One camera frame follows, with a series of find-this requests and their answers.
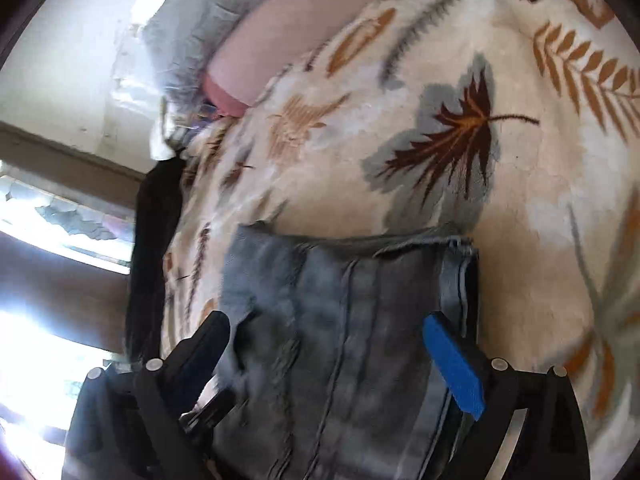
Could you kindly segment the blue denim pants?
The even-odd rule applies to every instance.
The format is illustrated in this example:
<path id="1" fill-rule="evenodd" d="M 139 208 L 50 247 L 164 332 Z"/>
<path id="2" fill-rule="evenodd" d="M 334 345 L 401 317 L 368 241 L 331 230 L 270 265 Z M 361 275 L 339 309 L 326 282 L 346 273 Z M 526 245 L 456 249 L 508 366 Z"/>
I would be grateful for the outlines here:
<path id="1" fill-rule="evenodd" d="M 224 257 L 219 457 L 247 479 L 434 479 L 462 414 L 423 341 L 477 332 L 477 252 L 448 228 L 342 240 L 241 226 Z"/>

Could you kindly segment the black garment on left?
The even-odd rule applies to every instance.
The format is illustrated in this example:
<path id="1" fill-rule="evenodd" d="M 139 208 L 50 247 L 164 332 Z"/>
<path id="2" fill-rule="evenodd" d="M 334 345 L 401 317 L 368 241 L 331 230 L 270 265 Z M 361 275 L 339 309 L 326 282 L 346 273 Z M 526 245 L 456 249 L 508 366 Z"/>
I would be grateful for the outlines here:
<path id="1" fill-rule="evenodd" d="M 125 351 L 137 363 L 160 355 L 165 301 L 164 255 L 182 211 L 181 177 L 186 162 L 161 160 L 144 177 L 136 200 L 125 320 Z"/>

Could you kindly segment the leaf-patterned cream blanket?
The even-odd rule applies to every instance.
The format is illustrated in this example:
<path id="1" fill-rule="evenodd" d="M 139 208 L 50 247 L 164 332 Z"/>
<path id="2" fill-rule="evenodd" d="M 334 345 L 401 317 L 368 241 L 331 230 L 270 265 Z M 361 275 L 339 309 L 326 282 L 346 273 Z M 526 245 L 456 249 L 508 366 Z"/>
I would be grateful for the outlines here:
<path id="1" fill-rule="evenodd" d="M 195 157 L 165 350 L 222 312 L 241 226 L 448 228 L 477 252 L 482 349 L 563 365 L 590 474 L 622 471 L 639 441 L 639 52 L 603 0 L 375 0 Z"/>

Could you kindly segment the pink sofa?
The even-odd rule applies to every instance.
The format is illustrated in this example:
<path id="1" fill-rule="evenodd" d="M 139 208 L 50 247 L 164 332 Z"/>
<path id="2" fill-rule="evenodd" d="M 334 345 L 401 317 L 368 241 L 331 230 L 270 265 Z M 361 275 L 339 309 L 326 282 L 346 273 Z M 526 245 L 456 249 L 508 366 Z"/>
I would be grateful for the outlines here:
<path id="1" fill-rule="evenodd" d="M 285 65 L 320 47 L 373 1 L 266 0 L 214 53 L 204 96 L 221 114 L 243 116 Z"/>

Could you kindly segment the grey quilted blanket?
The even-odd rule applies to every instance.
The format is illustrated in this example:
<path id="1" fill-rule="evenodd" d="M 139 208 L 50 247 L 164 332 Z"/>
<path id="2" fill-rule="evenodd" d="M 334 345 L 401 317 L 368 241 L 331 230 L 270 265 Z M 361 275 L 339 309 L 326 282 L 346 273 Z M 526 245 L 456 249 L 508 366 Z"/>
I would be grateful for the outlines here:
<path id="1" fill-rule="evenodd" d="M 265 0 L 165 0 L 142 30 L 154 79 L 166 100 L 190 105 L 208 60 Z"/>

